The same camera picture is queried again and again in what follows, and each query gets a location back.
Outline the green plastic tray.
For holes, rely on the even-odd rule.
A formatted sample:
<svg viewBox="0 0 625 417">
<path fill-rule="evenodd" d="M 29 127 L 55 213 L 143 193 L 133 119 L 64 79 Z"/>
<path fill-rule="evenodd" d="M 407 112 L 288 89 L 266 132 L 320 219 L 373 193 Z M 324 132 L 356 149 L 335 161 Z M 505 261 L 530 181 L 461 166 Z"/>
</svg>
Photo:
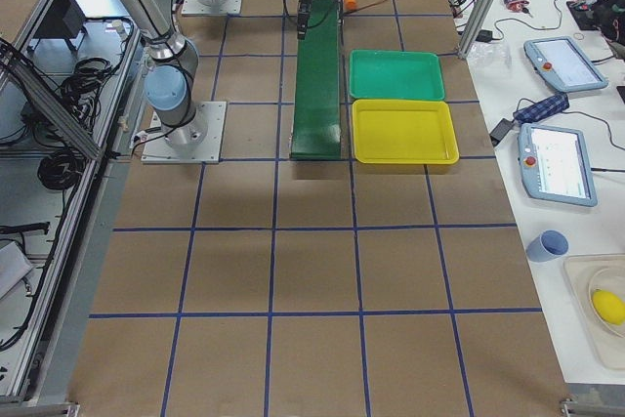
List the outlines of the green plastic tray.
<svg viewBox="0 0 625 417">
<path fill-rule="evenodd" d="M 355 99 L 442 101 L 439 58 L 428 52 L 352 50 L 350 93 Z"/>
</svg>

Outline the green conveyor belt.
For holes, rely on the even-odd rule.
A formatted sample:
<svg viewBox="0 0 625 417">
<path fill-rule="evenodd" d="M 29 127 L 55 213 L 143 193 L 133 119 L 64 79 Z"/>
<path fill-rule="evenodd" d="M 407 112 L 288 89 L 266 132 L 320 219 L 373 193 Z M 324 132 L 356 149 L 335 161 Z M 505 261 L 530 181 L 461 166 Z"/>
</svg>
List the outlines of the green conveyor belt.
<svg viewBox="0 0 625 417">
<path fill-rule="evenodd" d="M 290 157 L 341 156 L 338 6 L 314 0 L 306 37 L 299 42 Z"/>
</svg>

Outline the yellow plastic tray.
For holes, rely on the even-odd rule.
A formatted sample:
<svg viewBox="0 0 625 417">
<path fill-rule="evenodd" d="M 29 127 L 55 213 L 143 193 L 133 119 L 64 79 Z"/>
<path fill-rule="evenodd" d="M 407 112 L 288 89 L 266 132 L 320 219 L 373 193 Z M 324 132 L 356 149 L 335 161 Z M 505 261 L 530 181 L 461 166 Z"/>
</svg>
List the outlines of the yellow plastic tray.
<svg viewBox="0 0 625 417">
<path fill-rule="evenodd" d="M 459 149 L 442 101 L 359 99 L 352 105 L 354 156 L 367 164 L 452 165 Z"/>
</svg>

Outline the black power adapter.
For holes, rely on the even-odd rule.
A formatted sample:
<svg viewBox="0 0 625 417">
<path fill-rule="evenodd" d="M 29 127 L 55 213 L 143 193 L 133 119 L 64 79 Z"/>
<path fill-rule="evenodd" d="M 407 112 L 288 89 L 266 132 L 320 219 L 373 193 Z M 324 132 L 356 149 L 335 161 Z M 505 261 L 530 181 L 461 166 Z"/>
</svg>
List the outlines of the black power adapter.
<svg viewBox="0 0 625 417">
<path fill-rule="evenodd" d="M 514 129 L 515 121 L 502 118 L 489 132 L 489 138 L 493 147 L 497 147 L 505 137 Z"/>
</svg>

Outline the far teach pendant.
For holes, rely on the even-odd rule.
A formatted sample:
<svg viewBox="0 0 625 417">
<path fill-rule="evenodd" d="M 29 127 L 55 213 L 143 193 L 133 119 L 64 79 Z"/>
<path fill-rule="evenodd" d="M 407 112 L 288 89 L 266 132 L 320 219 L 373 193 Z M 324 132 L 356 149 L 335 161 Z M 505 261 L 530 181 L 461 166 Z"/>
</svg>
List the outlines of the far teach pendant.
<svg viewBox="0 0 625 417">
<path fill-rule="evenodd" d="M 607 79 L 568 36 L 528 40 L 526 57 L 536 73 L 554 90 L 563 93 L 600 90 Z"/>
</svg>

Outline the teach pendant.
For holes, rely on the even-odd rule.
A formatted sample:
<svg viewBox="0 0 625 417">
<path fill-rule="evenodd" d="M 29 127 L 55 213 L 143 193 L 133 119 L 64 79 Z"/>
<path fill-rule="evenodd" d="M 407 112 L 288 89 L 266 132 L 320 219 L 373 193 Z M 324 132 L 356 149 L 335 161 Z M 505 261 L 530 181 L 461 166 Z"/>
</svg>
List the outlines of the teach pendant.
<svg viewBox="0 0 625 417">
<path fill-rule="evenodd" d="M 518 145 L 521 181 L 530 197 L 585 207 L 598 204 L 581 131 L 524 123 Z"/>
<path fill-rule="evenodd" d="M 528 40 L 526 57 L 536 73 L 554 90 L 563 93 L 600 90 L 607 79 L 568 36 Z"/>
</svg>

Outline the blue checkered pouch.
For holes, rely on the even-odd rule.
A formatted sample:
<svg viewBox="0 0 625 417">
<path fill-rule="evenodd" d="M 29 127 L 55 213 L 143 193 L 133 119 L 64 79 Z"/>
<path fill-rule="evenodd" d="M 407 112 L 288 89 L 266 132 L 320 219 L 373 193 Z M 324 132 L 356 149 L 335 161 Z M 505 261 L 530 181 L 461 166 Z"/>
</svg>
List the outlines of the blue checkered pouch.
<svg viewBox="0 0 625 417">
<path fill-rule="evenodd" d="M 544 100 L 532 102 L 531 105 L 516 109 L 513 120 L 519 124 L 536 123 L 554 116 L 569 108 L 567 94 L 555 94 Z"/>
</svg>

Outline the near teach pendant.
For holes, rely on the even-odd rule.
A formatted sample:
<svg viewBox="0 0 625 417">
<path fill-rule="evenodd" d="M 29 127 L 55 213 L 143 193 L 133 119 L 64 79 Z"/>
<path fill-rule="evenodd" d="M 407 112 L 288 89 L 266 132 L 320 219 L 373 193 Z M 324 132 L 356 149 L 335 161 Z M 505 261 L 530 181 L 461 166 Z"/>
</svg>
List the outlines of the near teach pendant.
<svg viewBox="0 0 625 417">
<path fill-rule="evenodd" d="M 598 204 L 581 131 L 524 123 L 518 145 L 521 181 L 530 197 L 585 207 Z"/>
</svg>

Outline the blue plastic cup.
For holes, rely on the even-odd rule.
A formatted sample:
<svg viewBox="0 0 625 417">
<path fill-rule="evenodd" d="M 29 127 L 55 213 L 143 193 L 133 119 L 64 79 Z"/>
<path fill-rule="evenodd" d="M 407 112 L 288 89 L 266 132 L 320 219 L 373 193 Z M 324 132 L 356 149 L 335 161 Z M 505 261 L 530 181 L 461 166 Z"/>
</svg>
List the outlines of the blue plastic cup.
<svg viewBox="0 0 625 417">
<path fill-rule="evenodd" d="M 526 255 L 529 261 L 542 263 L 565 255 L 568 248 L 568 240 L 561 232 L 548 229 L 528 244 Z"/>
</svg>

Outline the beige tray with bowl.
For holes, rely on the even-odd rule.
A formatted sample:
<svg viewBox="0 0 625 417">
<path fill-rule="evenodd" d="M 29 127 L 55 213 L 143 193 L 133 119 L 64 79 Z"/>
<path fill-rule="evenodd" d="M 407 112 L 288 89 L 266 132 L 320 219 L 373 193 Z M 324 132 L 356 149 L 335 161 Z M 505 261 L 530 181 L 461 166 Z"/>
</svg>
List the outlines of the beige tray with bowl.
<svg viewBox="0 0 625 417">
<path fill-rule="evenodd" d="M 611 298 L 624 304 L 624 255 L 570 256 L 563 268 L 600 363 L 623 371 L 624 308 L 608 306 Z"/>
</svg>

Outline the yellow lemon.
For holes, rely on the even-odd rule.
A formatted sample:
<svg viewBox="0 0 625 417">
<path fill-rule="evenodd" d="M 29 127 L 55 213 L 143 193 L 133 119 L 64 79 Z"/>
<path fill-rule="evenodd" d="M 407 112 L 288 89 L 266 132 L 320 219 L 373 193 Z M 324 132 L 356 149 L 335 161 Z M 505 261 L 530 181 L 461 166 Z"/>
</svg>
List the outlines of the yellow lemon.
<svg viewBox="0 0 625 417">
<path fill-rule="evenodd" d="M 595 290 L 591 300 L 602 320 L 613 325 L 624 322 L 624 302 L 616 294 L 606 290 Z"/>
</svg>

